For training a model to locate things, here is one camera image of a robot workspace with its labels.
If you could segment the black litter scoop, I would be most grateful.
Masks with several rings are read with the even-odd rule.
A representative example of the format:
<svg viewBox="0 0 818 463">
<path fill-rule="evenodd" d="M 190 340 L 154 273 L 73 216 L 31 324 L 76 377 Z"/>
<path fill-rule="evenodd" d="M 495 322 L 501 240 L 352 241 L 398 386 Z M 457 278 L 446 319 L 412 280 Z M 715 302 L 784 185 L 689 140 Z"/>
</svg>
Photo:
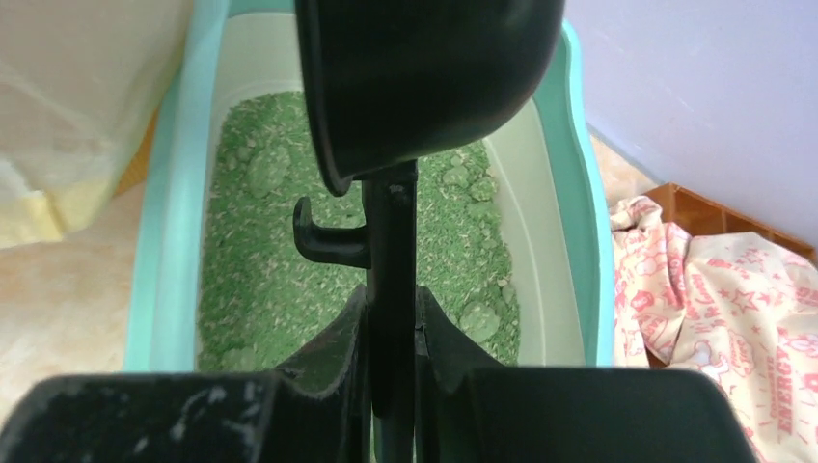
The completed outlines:
<svg viewBox="0 0 818 463">
<path fill-rule="evenodd" d="M 365 222 L 316 224 L 295 205 L 298 252 L 367 281 L 278 365 L 265 442 L 282 458 L 498 462 L 522 456 L 501 425 L 537 370 L 507 367 L 416 281 L 417 161 L 480 140 L 529 101 L 561 32 L 560 1 L 298 1 L 301 75 L 327 190 L 362 185 Z"/>
</svg>

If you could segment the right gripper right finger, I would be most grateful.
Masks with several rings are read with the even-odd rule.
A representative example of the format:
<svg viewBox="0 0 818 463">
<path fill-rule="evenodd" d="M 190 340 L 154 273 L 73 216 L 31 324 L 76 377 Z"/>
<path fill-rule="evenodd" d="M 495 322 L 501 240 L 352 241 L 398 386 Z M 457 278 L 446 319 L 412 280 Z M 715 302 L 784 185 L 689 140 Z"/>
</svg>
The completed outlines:
<svg viewBox="0 0 818 463">
<path fill-rule="evenodd" d="M 421 462 L 751 462 L 726 398 L 686 369 L 501 364 L 416 295 Z"/>
</svg>

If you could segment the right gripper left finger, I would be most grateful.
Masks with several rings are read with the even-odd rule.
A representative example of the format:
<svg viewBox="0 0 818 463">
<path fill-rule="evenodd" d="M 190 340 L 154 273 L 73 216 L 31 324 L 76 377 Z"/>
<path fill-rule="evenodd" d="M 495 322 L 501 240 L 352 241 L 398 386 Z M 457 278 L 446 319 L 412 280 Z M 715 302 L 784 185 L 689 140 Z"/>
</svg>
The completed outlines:
<svg viewBox="0 0 818 463">
<path fill-rule="evenodd" d="M 64 375 L 1 433 L 5 462 L 366 462 L 366 292 L 272 369 Z"/>
</svg>

